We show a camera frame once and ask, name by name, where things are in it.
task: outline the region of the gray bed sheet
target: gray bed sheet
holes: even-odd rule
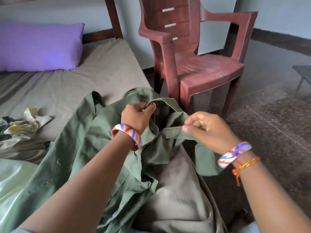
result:
[[[133,52],[123,39],[85,47],[74,70],[0,73],[0,116],[22,118],[27,107],[54,120],[38,135],[54,141],[88,93],[97,91],[105,105],[135,87],[151,88]]]

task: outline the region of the green shirt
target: green shirt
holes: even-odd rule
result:
[[[6,232],[17,228],[53,193],[79,172],[111,139],[111,129],[121,122],[127,104],[156,103],[149,127],[142,134],[142,148],[131,151],[111,192],[97,232],[128,232],[144,203],[154,194],[158,181],[156,164],[169,163],[175,146],[193,137],[181,131],[188,115],[175,99],[160,98],[151,89],[135,88],[119,101],[104,107],[97,92],[87,95],[72,115],[28,185],[10,210]],[[196,145],[197,172],[212,176],[220,172],[214,153],[202,143]]]

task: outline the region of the colorful bangle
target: colorful bangle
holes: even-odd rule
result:
[[[113,127],[113,129],[111,131],[112,137],[114,137],[118,133],[118,131],[125,132],[130,137],[132,137],[133,140],[136,142],[136,145],[134,146],[133,149],[131,149],[131,151],[139,150],[142,147],[142,138],[140,137],[138,132],[135,131],[132,127],[130,127],[126,124],[117,124]]]
[[[229,150],[227,153],[225,153],[222,157],[220,157],[220,159],[218,160],[218,165],[221,168],[226,168],[229,164],[235,161],[237,157],[241,156],[243,153],[250,150],[251,148],[252,147],[248,142],[241,142],[240,144]]]
[[[247,168],[248,166],[251,166],[253,163],[256,163],[259,160],[260,160],[260,157],[256,157],[256,158],[252,159],[250,162],[247,162],[246,164],[243,164],[243,165],[241,164],[241,162],[237,161],[239,167],[236,168],[236,169],[233,169],[232,173],[233,173],[233,175],[235,175],[236,183],[237,183],[238,186],[240,186],[239,177],[240,177],[241,169]]]

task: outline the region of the white wall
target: white wall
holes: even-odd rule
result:
[[[211,12],[233,12],[236,0],[201,0]],[[130,44],[141,68],[154,64],[150,41],[138,35],[138,0],[115,0],[124,39]],[[0,6],[0,21],[25,23],[85,23],[85,33],[111,28],[104,0],[38,0]],[[199,54],[222,49],[229,23],[201,23]]]
[[[258,11],[255,28],[311,39],[311,0],[241,0],[237,11]]]

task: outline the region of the wooden bed frame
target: wooden bed frame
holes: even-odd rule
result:
[[[0,5],[9,5],[17,2],[26,2],[26,1],[33,1],[33,0],[0,0]],[[115,1],[114,0],[105,0],[106,6],[108,9],[108,14],[111,20],[111,29],[105,29],[102,31],[94,32],[94,33],[87,33],[83,35],[82,38],[82,43],[92,43],[100,40],[105,40],[105,39],[111,39],[111,38],[116,38],[116,39],[122,39],[122,31],[120,27],[120,22],[118,18],[118,13],[117,9],[115,6]]]

